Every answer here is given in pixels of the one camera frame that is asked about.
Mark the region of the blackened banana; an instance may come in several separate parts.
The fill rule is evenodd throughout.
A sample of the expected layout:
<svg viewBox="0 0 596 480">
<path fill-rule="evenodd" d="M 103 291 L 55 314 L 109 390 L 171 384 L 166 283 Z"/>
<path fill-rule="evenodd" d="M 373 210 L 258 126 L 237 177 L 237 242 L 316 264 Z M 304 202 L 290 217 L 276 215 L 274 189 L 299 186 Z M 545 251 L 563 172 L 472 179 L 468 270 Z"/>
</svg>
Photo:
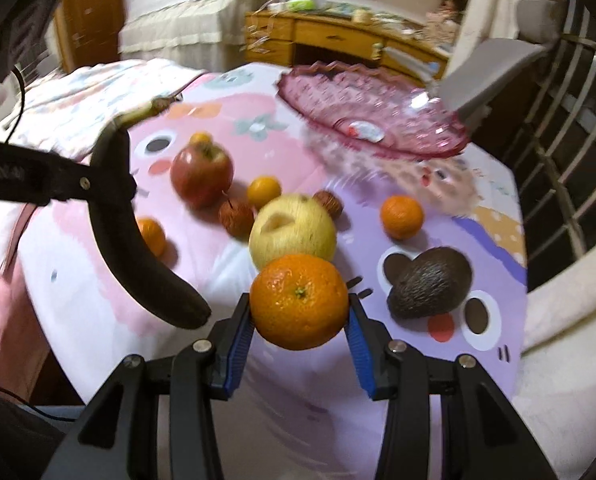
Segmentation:
<svg viewBox="0 0 596 480">
<path fill-rule="evenodd" d="M 100 132 L 90 159 L 89 217 L 100 255 L 122 288 L 164 322 L 196 330 L 209 321 L 207 301 L 148 248 L 132 206 L 138 187 L 130 175 L 129 129 L 173 102 L 175 94 L 157 96 L 112 118 Z"/>
</svg>

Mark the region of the large orange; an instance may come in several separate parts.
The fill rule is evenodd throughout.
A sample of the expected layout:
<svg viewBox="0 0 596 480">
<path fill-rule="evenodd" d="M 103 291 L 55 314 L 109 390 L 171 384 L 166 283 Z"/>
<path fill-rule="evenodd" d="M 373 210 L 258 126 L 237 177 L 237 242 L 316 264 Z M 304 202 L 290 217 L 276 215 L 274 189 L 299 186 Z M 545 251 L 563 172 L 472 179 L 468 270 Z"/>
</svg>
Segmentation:
<svg viewBox="0 0 596 480">
<path fill-rule="evenodd" d="M 326 344 L 349 316 L 348 288 L 334 264 L 304 254 L 265 266 L 250 286 L 249 305 L 260 336 L 292 351 Z"/>
</svg>

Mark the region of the small yellow kumquat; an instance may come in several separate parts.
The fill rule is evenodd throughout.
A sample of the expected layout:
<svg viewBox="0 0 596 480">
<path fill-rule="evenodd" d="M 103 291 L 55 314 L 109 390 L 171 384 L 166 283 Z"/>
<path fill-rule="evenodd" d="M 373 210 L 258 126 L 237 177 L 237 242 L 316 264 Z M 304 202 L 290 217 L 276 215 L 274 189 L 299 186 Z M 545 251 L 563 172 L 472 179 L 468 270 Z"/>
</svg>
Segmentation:
<svg viewBox="0 0 596 480">
<path fill-rule="evenodd" d="M 281 194 L 282 186 L 280 181 L 271 176 L 255 178 L 247 188 L 248 203 L 257 210 L 260 210 Z"/>
</svg>

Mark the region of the dark avocado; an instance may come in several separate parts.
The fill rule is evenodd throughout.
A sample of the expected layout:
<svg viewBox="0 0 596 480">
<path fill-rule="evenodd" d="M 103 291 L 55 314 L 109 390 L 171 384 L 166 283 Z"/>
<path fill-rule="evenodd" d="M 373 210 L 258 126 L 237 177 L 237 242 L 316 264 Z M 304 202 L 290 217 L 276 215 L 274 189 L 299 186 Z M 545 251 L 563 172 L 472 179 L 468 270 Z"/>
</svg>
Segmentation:
<svg viewBox="0 0 596 480">
<path fill-rule="evenodd" d="M 390 314 L 397 321 L 450 313 L 466 299 L 473 269 L 466 255 L 451 247 L 434 247 L 411 259 L 396 252 L 383 271 L 391 286 Z"/>
</svg>

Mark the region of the red apple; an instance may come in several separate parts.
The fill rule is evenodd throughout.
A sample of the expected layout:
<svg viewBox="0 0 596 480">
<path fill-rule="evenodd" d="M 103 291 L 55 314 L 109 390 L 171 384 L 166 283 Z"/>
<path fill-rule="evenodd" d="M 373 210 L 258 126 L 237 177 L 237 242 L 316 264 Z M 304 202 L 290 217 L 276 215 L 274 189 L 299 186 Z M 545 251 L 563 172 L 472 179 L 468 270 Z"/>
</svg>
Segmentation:
<svg viewBox="0 0 596 480">
<path fill-rule="evenodd" d="M 173 159 L 170 181 L 190 208 L 212 207 L 231 188 L 234 166 L 231 156 L 219 144 L 199 142 L 187 145 Z"/>
</svg>

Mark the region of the small kumquat far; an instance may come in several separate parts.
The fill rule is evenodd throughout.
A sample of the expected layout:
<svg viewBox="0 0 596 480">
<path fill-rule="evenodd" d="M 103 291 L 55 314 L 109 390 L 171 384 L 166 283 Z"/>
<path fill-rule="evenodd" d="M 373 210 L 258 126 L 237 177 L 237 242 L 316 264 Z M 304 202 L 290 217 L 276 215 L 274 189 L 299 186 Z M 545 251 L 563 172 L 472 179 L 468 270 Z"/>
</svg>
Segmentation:
<svg viewBox="0 0 596 480">
<path fill-rule="evenodd" d="M 199 131 L 195 132 L 190 137 L 190 144 L 211 144 L 212 143 L 212 135 L 206 131 Z"/>
</svg>

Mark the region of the red lychee left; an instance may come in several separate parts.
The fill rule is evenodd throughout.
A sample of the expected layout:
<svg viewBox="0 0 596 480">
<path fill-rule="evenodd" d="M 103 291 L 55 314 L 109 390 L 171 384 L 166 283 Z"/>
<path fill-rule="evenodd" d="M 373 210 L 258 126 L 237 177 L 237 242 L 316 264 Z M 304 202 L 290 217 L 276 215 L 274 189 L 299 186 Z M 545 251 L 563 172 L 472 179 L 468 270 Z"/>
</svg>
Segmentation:
<svg viewBox="0 0 596 480">
<path fill-rule="evenodd" d="M 245 202 L 226 198 L 219 208 L 219 221 L 228 234 L 244 240 L 249 237 L 255 215 L 251 206 Z"/>
</svg>

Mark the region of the small mandarin right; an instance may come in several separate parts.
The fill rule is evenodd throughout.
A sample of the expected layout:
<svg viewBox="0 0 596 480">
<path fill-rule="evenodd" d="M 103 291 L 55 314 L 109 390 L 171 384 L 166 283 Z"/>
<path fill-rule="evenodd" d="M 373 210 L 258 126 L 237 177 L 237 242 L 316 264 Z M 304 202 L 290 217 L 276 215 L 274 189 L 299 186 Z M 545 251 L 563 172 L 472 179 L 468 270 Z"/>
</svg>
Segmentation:
<svg viewBox="0 0 596 480">
<path fill-rule="evenodd" d="M 379 211 L 380 221 L 388 236 L 395 240 L 407 240 L 422 228 L 425 214 L 414 198 L 404 195 L 388 197 Z"/>
</svg>

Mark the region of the cartoon pink bedsheet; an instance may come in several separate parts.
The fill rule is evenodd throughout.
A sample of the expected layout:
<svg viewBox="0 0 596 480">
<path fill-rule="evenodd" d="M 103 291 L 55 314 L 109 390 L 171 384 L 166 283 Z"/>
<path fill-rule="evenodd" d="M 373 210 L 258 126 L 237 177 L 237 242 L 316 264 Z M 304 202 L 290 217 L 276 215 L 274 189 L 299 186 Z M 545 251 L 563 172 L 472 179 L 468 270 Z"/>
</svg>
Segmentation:
<svg viewBox="0 0 596 480">
<path fill-rule="evenodd" d="M 13 140 L 87 160 L 109 118 L 181 89 L 181 102 L 130 133 L 134 210 L 162 227 L 164 262 L 204 296 L 215 320 L 231 315 L 260 259 L 334 240 L 334 266 L 356 281 L 371 318 L 428 356 L 476 356 L 512 394 L 527 293 L 511 173 L 474 146 L 448 159 L 390 162 L 386 171 L 330 169 L 307 124 L 277 96 L 281 73 L 249 64 L 204 74 L 166 60 L 80 68 L 29 91 Z M 173 159 L 196 133 L 232 158 L 225 206 L 243 200 L 258 177 L 281 183 L 242 240 L 214 210 L 188 208 L 171 184 Z M 21 286 L 42 344 L 83 400 L 128 354 L 172 356 L 197 337 L 123 290 L 84 203 L 0 203 L 5 274 Z M 255 337 L 233 399 L 213 407 L 223 471 L 230 479 L 372 478 L 386 411 L 362 390 L 344 335 L 304 351 Z"/>
</svg>

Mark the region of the white covered bed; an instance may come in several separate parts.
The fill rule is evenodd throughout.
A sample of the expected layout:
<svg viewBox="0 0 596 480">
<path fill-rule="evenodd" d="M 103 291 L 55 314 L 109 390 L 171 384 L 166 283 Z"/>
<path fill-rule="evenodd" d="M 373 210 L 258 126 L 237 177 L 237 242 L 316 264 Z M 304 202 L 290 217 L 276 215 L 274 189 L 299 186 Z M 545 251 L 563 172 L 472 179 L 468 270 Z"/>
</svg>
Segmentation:
<svg viewBox="0 0 596 480">
<path fill-rule="evenodd" d="M 251 0 L 130 0 L 119 33 L 119 54 L 165 58 L 184 48 L 230 48 L 244 43 Z"/>
</svg>

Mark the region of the yellow pear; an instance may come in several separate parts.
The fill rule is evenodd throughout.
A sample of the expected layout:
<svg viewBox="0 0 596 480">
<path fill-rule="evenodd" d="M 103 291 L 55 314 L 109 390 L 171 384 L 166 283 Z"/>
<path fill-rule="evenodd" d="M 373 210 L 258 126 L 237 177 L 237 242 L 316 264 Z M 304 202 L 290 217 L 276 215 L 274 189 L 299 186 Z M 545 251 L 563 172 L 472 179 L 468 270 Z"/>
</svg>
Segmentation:
<svg viewBox="0 0 596 480">
<path fill-rule="evenodd" d="M 258 212 L 248 246 L 258 270 L 287 255 L 305 254 L 332 261 L 337 231 L 330 215 L 313 198 L 286 194 Z"/>
</svg>

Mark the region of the wooden desk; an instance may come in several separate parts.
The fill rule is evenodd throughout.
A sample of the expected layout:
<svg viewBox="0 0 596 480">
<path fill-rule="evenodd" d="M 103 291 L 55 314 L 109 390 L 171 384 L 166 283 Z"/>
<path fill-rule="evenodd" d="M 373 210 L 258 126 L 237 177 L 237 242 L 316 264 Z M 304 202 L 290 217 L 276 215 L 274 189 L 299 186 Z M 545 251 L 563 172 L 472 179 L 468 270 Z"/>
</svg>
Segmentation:
<svg viewBox="0 0 596 480">
<path fill-rule="evenodd" d="M 316 61 L 363 64 L 405 75 L 414 84 L 420 78 L 389 56 L 385 50 L 402 51 L 443 77 L 450 55 L 412 37 L 378 25 L 361 25 L 342 18 L 307 13 L 249 12 L 245 20 L 244 57 L 285 67 Z"/>
</svg>

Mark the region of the metal railing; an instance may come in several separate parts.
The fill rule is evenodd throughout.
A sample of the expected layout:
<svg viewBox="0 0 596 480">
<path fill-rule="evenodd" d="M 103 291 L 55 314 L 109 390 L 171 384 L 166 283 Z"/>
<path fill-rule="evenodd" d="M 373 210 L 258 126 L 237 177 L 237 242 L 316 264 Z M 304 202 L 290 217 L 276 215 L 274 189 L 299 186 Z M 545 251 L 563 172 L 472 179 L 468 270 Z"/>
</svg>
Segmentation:
<svg viewBox="0 0 596 480">
<path fill-rule="evenodd" d="M 519 132 L 503 160 L 513 171 L 527 257 L 596 245 L 596 21 L 567 0 L 564 24 Z"/>
</svg>

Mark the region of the pink glass fruit plate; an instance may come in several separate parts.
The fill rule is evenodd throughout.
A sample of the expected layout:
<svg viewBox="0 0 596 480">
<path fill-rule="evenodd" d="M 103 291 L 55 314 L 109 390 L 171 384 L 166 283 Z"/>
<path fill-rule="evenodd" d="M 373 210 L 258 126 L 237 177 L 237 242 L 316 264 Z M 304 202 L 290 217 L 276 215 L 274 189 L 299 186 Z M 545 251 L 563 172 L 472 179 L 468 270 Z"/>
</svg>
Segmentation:
<svg viewBox="0 0 596 480">
<path fill-rule="evenodd" d="M 318 141 L 384 159 L 449 158 L 468 144 L 458 114 L 428 90 L 362 64 L 299 65 L 276 83 L 277 96 Z"/>
</svg>

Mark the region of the grey chair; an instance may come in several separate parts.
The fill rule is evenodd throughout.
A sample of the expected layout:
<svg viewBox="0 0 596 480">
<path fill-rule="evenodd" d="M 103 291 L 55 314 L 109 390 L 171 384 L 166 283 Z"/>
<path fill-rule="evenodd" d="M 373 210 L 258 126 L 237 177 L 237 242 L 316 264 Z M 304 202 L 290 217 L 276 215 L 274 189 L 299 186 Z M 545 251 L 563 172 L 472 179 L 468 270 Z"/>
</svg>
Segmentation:
<svg viewBox="0 0 596 480">
<path fill-rule="evenodd" d="M 518 37 L 489 38 L 443 78 L 438 96 L 447 110 L 469 121 L 523 70 L 550 52 L 560 36 L 563 5 L 556 0 L 519 0 Z"/>
</svg>

